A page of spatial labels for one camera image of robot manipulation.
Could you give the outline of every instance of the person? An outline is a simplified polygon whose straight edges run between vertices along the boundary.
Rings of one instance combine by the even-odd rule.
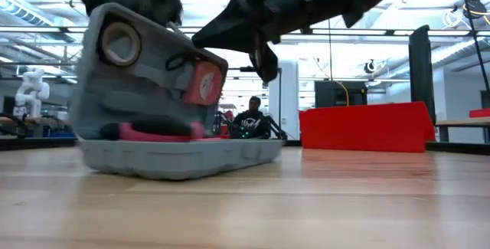
[[[250,131],[249,138],[263,137],[264,139],[269,138],[270,132],[267,121],[262,119],[256,126],[257,120],[259,120],[263,113],[259,111],[260,98],[251,97],[248,105],[248,110],[238,114],[234,121],[232,122],[235,128],[243,127]]]

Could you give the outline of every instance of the tape roll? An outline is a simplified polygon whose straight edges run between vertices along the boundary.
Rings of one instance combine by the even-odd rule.
[[[116,51],[111,49],[111,45],[115,42],[112,38],[118,34],[122,34],[126,36],[131,41],[131,49],[128,51],[125,57],[119,56]],[[112,63],[113,65],[119,67],[126,67],[133,65],[139,58],[139,54],[141,52],[141,38],[138,35],[136,29],[133,26],[116,22],[107,26],[107,28],[103,31],[102,35],[102,51],[106,56],[106,59]]]

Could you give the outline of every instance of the gray plastic tray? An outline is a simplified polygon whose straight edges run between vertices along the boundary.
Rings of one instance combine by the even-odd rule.
[[[126,47],[131,39],[119,36],[108,45],[114,51],[139,53],[133,62],[111,64],[98,50],[104,42],[101,34],[114,24],[115,16],[136,31],[133,38],[141,43],[133,51]],[[280,140],[190,143],[102,140],[99,134],[102,125],[129,122],[141,115],[170,115],[188,123],[197,120],[206,130],[211,130],[219,97],[207,106],[184,102],[181,95],[190,85],[193,65],[165,69],[169,57],[184,51],[198,52],[218,66],[223,74],[222,89],[228,67],[224,59],[194,48],[189,38],[120,5],[106,4],[93,11],[83,39],[70,114],[87,166],[105,173],[183,180],[271,162],[279,155],[283,144]]]

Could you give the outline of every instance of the black t-shirt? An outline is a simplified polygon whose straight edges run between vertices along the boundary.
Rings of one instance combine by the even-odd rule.
[[[238,114],[235,117],[233,124],[237,124],[238,126],[242,126],[245,128],[252,127],[253,129],[253,126],[256,124],[257,120],[260,119],[261,116],[263,116],[263,113],[260,111],[257,112],[245,111]],[[259,125],[255,128],[255,130],[252,131],[252,135],[250,137],[251,138],[258,137],[258,136],[266,135],[267,133],[269,133],[269,127],[267,121],[262,119],[259,122]]]

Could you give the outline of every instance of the white robot figure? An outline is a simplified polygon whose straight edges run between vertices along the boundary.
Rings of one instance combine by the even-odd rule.
[[[28,68],[22,74],[22,84],[15,94],[14,116],[23,117],[28,114],[30,117],[39,118],[41,116],[41,100],[49,97],[49,84],[43,81],[44,70],[41,68]]]

